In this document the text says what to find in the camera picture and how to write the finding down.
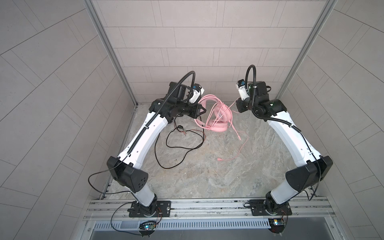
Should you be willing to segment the pink headphones with cable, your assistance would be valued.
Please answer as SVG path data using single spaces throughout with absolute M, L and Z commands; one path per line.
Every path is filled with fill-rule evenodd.
M 239 132 L 236 130 L 233 124 L 233 111 L 231 107 L 234 105 L 233 102 L 230 106 L 226 105 L 215 95 L 206 95 L 199 100 L 199 104 L 203 108 L 206 108 L 207 102 L 213 102 L 214 105 L 211 108 L 207 120 L 203 122 L 202 120 L 195 120 L 195 123 L 204 130 L 209 130 L 212 132 L 222 133 L 227 131 L 229 128 L 232 128 L 238 139 L 241 141 Z

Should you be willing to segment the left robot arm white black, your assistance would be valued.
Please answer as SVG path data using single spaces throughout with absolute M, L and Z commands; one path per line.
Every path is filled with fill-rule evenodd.
M 174 118 L 188 116 L 198 119 L 206 112 L 199 104 L 204 90 L 195 83 L 195 77 L 196 73 L 190 71 L 178 82 L 171 82 L 166 96 L 152 102 L 133 140 L 117 157 L 110 157 L 107 161 L 108 172 L 134 196 L 139 213 L 146 217 L 155 214 L 158 199 L 147 184 L 148 173 L 141 169 L 150 147 Z

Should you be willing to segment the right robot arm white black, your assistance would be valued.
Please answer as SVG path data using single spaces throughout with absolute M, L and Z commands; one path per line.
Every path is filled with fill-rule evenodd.
M 318 186 L 334 162 L 307 141 L 280 100 L 269 99 L 270 87 L 265 82 L 249 84 L 239 80 L 236 86 L 240 94 L 236 101 L 238 111 L 251 111 L 256 118 L 267 122 L 286 145 L 296 165 L 286 172 L 285 180 L 278 187 L 266 194 L 265 211 L 277 215 L 288 206 L 290 199 L 310 186 Z

